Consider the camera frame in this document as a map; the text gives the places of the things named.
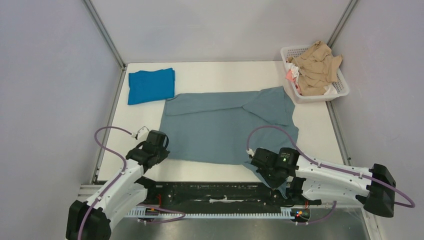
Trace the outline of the grey-blue t-shirt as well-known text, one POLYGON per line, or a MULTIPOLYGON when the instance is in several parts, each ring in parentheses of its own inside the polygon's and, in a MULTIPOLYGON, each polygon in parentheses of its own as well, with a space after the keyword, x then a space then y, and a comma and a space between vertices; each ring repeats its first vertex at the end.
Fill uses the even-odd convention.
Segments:
POLYGON ((182 93, 165 101, 160 131, 169 157, 241 165, 257 172, 247 149, 277 153, 298 140, 295 105, 283 87, 259 91, 182 93))

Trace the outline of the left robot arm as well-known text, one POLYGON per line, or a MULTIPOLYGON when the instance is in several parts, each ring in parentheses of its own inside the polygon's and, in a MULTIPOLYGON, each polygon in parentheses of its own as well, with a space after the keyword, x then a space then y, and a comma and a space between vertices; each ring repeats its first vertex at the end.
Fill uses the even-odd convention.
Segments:
POLYGON ((144 173, 169 155, 168 136, 151 130, 126 156, 114 177, 85 201, 75 200, 69 207, 67 240, 108 240, 113 229, 137 204, 152 204, 157 191, 138 182, 144 173))

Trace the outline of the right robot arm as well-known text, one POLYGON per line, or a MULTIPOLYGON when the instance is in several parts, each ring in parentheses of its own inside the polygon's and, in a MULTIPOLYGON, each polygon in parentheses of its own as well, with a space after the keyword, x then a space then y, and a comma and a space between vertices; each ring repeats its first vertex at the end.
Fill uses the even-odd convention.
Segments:
POLYGON ((387 167, 350 167, 316 158, 309 160, 296 149, 279 153, 248 149, 250 164, 272 190, 282 190, 295 204, 324 203, 362 206, 371 214, 392 218, 396 181, 387 167))

